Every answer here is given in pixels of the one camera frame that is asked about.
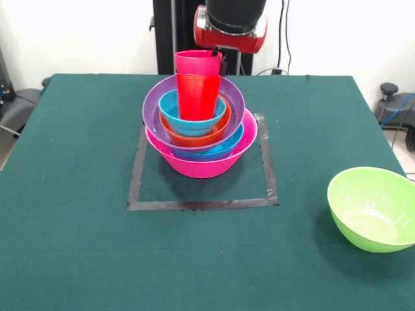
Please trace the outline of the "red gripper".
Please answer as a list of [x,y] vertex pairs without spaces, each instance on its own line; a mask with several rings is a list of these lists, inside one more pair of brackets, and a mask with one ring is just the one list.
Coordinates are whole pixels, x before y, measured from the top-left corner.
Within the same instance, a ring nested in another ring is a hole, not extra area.
[[[219,48],[238,50],[242,53],[258,53],[264,44],[267,35],[267,18],[264,14],[259,18],[253,31],[243,34],[226,34],[215,29],[208,21],[206,6],[199,6],[194,17],[194,39],[199,47],[213,49],[212,57],[220,56]],[[222,52],[220,76],[228,75],[229,57],[227,52]]]

